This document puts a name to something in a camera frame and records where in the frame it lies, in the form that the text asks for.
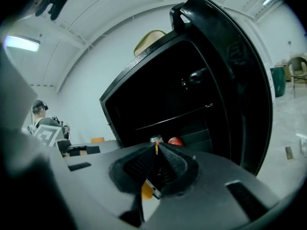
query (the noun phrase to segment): gray floor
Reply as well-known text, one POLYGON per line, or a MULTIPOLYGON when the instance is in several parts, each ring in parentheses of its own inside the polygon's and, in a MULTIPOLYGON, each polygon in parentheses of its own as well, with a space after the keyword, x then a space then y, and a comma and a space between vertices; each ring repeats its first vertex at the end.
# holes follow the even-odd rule
POLYGON ((300 134, 307 136, 307 88, 287 83, 285 95, 276 98, 269 149, 258 174, 279 198, 296 190, 307 173, 307 157, 300 152, 300 134), (285 147, 292 148, 294 159, 288 160, 285 147))

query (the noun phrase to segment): headphones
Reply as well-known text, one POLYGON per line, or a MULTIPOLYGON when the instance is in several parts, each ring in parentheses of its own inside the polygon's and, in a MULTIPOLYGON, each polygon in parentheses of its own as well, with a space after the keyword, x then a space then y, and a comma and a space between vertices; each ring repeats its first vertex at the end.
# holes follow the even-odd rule
POLYGON ((50 19, 52 21, 56 20, 59 16, 59 13, 63 9, 64 5, 68 0, 47 0, 44 5, 35 13, 35 16, 40 16, 48 7, 49 4, 52 4, 51 9, 49 10, 48 14, 50 14, 50 19))
POLYGON ((32 106, 32 110, 34 110, 34 108, 40 107, 40 106, 43 106, 45 111, 47 111, 49 109, 45 102, 40 101, 40 100, 36 100, 35 103, 32 106))

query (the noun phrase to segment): white ceiling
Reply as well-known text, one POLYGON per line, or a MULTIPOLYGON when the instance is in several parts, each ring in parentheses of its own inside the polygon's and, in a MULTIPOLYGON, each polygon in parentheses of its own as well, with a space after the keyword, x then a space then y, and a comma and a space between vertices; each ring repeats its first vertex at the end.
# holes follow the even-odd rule
MULTIPOLYGON (((9 48, 8 53, 29 84, 60 89, 78 58, 106 31, 149 9, 186 0, 69 0, 52 22, 46 13, 18 22, 10 31, 41 41, 38 52, 9 48)), ((275 0, 213 0, 220 6, 259 20, 278 6, 275 0)))

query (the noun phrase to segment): green trash bin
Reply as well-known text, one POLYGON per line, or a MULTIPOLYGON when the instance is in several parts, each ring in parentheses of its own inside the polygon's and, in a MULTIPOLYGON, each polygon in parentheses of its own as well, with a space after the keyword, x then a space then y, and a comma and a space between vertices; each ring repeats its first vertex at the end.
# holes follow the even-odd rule
POLYGON ((273 67, 270 68, 274 88, 275 88, 275 97, 280 97, 284 95, 286 89, 286 77, 284 74, 284 67, 273 67))

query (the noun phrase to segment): red apple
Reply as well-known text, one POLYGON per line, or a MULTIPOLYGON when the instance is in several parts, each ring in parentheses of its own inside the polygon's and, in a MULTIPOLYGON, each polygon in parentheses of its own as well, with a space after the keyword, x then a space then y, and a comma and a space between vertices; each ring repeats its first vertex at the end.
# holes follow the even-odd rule
POLYGON ((184 142, 183 142, 183 140, 180 139, 179 137, 172 137, 171 139, 169 139, 168 143, 169 143, 169 144, 173 144, 173 145, 183 146, 183 147, 184 147, 184 142))

